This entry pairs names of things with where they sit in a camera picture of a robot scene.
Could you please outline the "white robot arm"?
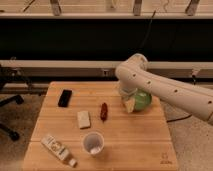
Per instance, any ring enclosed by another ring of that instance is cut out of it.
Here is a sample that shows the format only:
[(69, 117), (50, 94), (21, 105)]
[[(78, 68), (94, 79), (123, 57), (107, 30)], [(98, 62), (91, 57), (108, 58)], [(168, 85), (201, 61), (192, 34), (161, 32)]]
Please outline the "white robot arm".
[(136, 53), (116, 67), (122, 96), (142, 89), (213, 125), (213, 90), (152, 74), (147, 65), (147, 58)]

